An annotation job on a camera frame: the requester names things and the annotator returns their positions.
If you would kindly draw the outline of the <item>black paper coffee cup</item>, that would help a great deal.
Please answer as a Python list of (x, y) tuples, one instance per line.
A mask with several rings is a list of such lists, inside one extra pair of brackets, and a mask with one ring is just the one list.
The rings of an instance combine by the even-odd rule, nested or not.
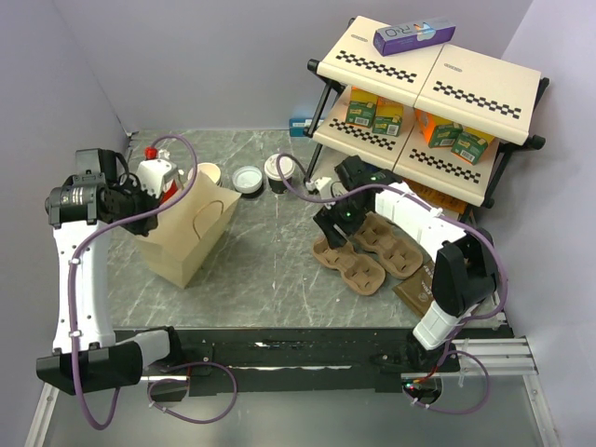
[(288, 187), (280, 178), (267, 176), (267, 183), (271, 191), (276, 195), (283, 195), (288, 191)]

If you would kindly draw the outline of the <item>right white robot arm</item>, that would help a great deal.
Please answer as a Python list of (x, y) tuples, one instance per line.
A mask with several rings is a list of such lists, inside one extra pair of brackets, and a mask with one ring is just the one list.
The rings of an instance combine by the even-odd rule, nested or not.
[(343, 254), (353, 239), (376, 253), (388, 273), (412, 278), (426, 261), (431, 282), (430, 305), (413, 329), (416, 342), (407, 347), (408, 363), (427, 371), (480, 303), (502, 284), (489, 234), (447, 217), (420, 198), (397, 174), (372, 170), (357, 156), (335, 168), (334, 177), (306, 182), (319, 194), (314, 220), (328, 249)]

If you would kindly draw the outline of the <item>kraft paper bag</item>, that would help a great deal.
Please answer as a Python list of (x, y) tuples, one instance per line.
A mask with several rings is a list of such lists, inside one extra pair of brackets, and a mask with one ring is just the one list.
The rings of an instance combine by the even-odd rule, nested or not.
[(227, 229), (240, 193), (216, 185), (200, 172), (179, 202), (157, 215), (158, 227), (136, 237), (136, 248), (148, 268), (183, 289)]

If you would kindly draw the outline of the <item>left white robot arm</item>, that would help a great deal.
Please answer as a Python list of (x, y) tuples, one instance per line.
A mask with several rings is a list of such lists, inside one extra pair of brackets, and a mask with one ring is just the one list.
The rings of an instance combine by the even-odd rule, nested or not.
[(53, 188), (45, 203), (59, 255), (60, 304), (49, 356), (36, 361), (43, 382), (73, 396), (137, 384), (145, 369), (182, 368), (184, 352), (171, 327), (117, 341), (109, 315), (107, 260), (117, 223), (135, 236), (156, 229), (153, 214), (178, 170), (168, 160), (143, 161), (130, 171), (118, 152), (100, 148), (75, 154), (76, 172)]

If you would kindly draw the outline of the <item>white plastic cup lid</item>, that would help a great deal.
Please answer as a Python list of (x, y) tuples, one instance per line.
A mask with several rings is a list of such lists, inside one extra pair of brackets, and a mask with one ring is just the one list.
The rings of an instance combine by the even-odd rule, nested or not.
[(293, 176), (295, 164), (287, 156), (273, 154), (264, 162), (264, 172), (269, 180), (281, 182), (282, 178), (289, 179)]

